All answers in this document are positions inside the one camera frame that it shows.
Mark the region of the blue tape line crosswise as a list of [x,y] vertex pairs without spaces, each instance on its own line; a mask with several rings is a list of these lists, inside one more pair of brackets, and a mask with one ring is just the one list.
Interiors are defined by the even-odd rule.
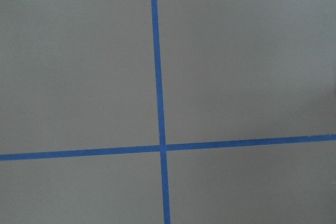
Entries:
[[68,157],[83,157],[83,156],[102,156],[102,155],[117,155],[117,154],[132,154],[132,153],[152,153],[152,152],[160,152],[160,151],[202,150],[202,149],[211,149],[211,148],[310,143],[310,142],[325,142],[325,141],[334,141],[334,140],[335,140],[335,135],[328,134],[328,135],[314,135],[314,136],[261,138],[261,139],[251,139],[251,140],[180,143],[180,144],[168,144],[165,147],[161,147],[159,145],[146,145],[146,146],[130,146],[130,147],[96,148],[96,149],[87,149],[87,150],[16,153],[16,154],[2,154],[1,161],[19,161],[19,160],[31,160],[31,159],[68,158]]

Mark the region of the blue tape line lengthwise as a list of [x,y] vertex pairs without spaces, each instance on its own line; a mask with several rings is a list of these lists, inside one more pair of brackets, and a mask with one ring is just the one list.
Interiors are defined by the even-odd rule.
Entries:
[[163,217],[164,217],[164,223],[171,223],[169,180],[168,180],[168,169],[167,169],[167,150],[166,150],[166,137],[165,137],[164,101],[163,101],[163,87],[162,87],[158,0],[151,0],[151,10],[152,10],[156,100],[157,100],[157,112],[158,112],[157,119],[158,119],[158,129],[159,129]]

